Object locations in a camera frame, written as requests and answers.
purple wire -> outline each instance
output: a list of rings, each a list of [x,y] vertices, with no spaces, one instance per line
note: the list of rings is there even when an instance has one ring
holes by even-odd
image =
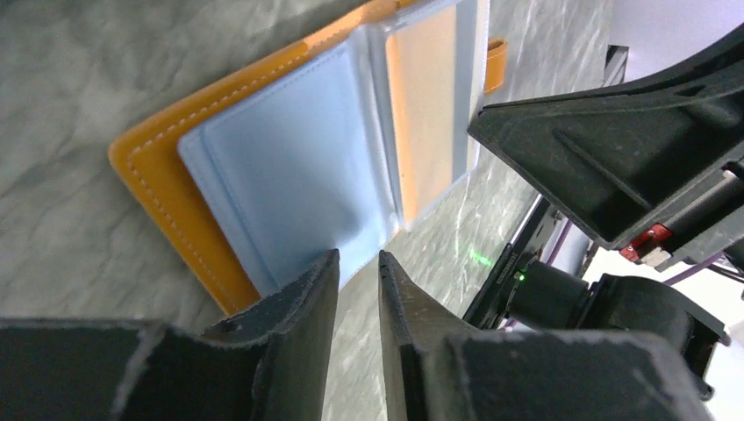
[[[553,250],[550,252],[550,256],[547,257],[547,261],[545,262],[546,265],[553,266],[555,258],[558,257],[558,252],[561,251],[561,247],[563,247],[563,243],[566,241],[566,237],[568,237],[569,231],[571,231],[571,226],[573,226],[573,224],[571,224],[571,221],[566,219],[566,224],[561,230],[561,235],[558,236],[558,240],[555,241],[555,246],[553,246]]]
[[[720,259],[723,256],[723,253],[717,253],[713,256],[709,257],[706,260],[701,261],[697,265],[693,266],[692,268],[687,268],[684,272],[678,275],[674,275],[668,280],[664,281],[664,285],[669,285],[670,287],[676,283],[679,283],[681,281],[684,281],[685,279],[693,276],[697,272],[700,272],[701,270],[708,268],[710,265],[716,262],[716,260]]]

purple cable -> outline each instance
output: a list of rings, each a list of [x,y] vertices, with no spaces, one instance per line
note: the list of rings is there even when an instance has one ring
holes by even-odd
[[[569,231],[571,231],[571,226],[573,226],[573,224],[571,224],[571,221],[566,220],[566,224],[561,230],[561,235],[558,236],[558,240],[555,241],[555,246],[553,246],[553,250],[550,252],[550,256],[547,257],[547,261],[545,262],[546,265],[553,266],[553,262],[558,256],[558,252],[561,251],[561,247],[563,247],[563,243],[566,241],[566,237],[568,237]]]
[[[713,256],[709,257],[706,260],[701,261],[697,265],[693,266],[692,268],[688,268],[685,271],[683,271],[679,275],[674,275],[668,280],[664,281],[664,285],[669,285],[670,287],[676,283],[679,283],[681,281],[684,281],[685,279],[693,276],[697,272],[700,272],[701,270],[708,268],[710,265],[716,262],[716,260],[720,259],[723,256],[723,253],[717,253]]]

